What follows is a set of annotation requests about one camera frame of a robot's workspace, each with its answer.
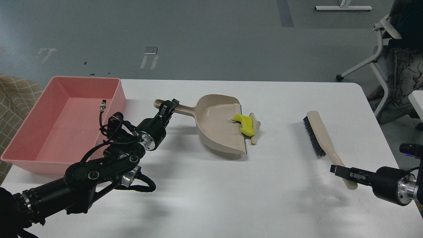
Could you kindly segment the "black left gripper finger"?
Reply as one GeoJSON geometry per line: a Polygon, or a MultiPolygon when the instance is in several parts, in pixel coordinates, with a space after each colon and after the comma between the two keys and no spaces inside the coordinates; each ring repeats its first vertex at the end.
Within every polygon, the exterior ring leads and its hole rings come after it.
{"type": "Polygon", "coordinates": [[[159,117],[160,120],[169,120],[173,114],[173,102],[164,101],[160,104],[159,117]]]}
{"type": "Polygon", "coordinates": [[[165,101],[165,119],[170,119],[178,107],[179,101],[176,99],[165,101]]]}

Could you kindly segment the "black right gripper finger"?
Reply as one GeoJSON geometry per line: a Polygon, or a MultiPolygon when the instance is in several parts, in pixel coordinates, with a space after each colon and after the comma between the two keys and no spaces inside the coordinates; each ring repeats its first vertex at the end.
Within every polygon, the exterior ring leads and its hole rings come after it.
{"type": "Polygon", "coordinates": [[[347,168],[345,166],[340,165],[331,165],[330,172],[350,182],[356,182],[358,184],[370,184],[370,172],[363,169],[358,169],[354,167],[347,168]]]}

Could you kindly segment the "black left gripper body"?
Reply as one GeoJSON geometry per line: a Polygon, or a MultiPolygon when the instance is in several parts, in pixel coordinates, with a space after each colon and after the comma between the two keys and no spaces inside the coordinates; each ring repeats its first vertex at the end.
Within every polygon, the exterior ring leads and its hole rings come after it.
{"type": "Polygon", "coordinates": [[[162,143],[166,136],[166,130],[170,116],[160,116],[157,114],[153,118],[144,119],[138,126],[137,129],[142,134],[143,143],[146,150],[153,151],[162,143]]]}

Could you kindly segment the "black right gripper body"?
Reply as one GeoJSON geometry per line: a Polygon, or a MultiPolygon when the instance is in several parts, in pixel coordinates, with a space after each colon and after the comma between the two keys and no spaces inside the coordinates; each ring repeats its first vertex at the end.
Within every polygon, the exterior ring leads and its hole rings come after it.
{"type": "Polygon", "coordinates": [[[418,201],[418,179],[411,172],[383,166],[376,172],[363,170],[360,175],[361,183],[370,186],[379,199],[400,206],[418,201]]]}

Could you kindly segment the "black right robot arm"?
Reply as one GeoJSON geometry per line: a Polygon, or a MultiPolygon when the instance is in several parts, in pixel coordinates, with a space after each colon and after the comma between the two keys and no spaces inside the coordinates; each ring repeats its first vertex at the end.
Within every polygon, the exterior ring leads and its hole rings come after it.
{"type": "Polygon", "coordinates": [[[413,200],[422,203],[423,147],[420,144],[402,143],[399,146],[399,151],[419,159],[419,166],[408,171],[383,166],[376,172],[370,172],[353,167],[332,165],[330,172],[348,182],[370,186],[377,198],[387,202],[400,206],[406,206],[413,200]]]}

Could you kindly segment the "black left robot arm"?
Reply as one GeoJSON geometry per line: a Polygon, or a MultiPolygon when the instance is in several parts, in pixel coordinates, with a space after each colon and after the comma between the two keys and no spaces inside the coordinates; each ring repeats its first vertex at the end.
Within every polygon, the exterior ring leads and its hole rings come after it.
{"type": "Polygon", "coordinates": [[[159,104],[153,118],[134,126],[121,112],[102,123],[106,101],[99,108],[99,130],[106,137],[81,161],[69,166],[63,178],[12,194],[1,188],[1,237],[34,238],[27,228],[60,211],[86,214],[94,202],[112,190],[153,192],[156,184],[139,166],[146,151],[153,151],[166,136],[166,127],[179,105],[176,99],[159,104]]]}

